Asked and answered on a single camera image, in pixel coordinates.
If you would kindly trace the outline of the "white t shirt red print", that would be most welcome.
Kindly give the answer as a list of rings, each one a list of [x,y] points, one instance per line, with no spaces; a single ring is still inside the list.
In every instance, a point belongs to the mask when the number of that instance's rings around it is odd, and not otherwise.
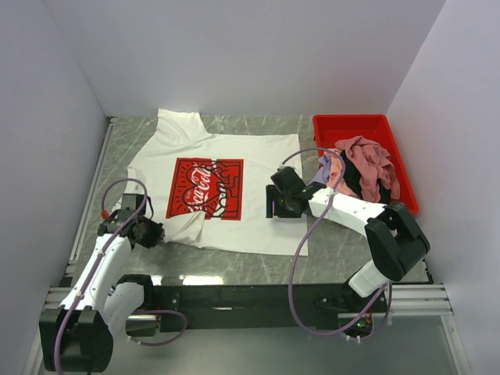
[[[155,133],[127,167],[127,193],[146,192],[167,242],[293,255],[305,218],[266,218],[266,186],[299,149],[289,135],[210,134],[196,112],[158,111]]]

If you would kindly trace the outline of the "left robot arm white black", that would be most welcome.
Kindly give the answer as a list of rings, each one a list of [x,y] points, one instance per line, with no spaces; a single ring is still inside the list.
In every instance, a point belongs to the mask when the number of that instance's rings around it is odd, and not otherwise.
[[[98,227],[91,258],[69,294],[39,320],[45,369],[101,373],[112,357],[116,335],[134,311],[151,312],[153,282],[144,274],[120,276],[136,245],[153,248],[163,240],[162,224],[152,219],[148,196],[125,194],[119,209]]]

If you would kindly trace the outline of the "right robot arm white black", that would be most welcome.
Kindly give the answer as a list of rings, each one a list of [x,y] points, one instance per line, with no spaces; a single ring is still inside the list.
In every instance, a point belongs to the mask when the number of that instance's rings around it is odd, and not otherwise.
[[[365,202],[319,182],[305,184],[290,166],[280,168],[266,186],[266,217],[329,220],[366,238],[371,260],[351,276],[343,292],[345,307],[359,312],[387,282],[402,280],[430,251],[414,216],[399,201]]]

